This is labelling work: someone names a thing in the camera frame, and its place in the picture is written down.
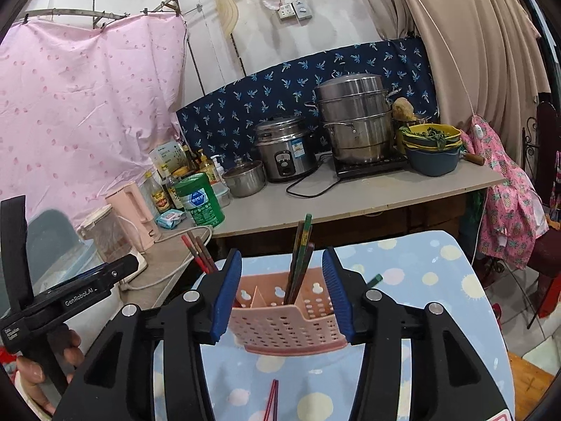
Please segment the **person's left hand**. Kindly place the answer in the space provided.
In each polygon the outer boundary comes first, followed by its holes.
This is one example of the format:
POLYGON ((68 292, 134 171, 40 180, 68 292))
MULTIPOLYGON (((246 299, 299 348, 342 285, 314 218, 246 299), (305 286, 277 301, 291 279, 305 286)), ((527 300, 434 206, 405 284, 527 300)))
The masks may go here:
MULTIPOLYGON (((72 370, 84 362, 85 356, 80 349, 82 339, 74 330, 65 326, 61 332, 55 334, 55 339, 68 345, 63 351, 63 357, 71 365, 72 370)), ((53 416, 56 408, 41 388, 46 381, 46 375, 41 365, 19 355, 16 358, 16 367, 22 391, 29 400, 33 401, 31 406, 40 408, 43 413, 53 416)))

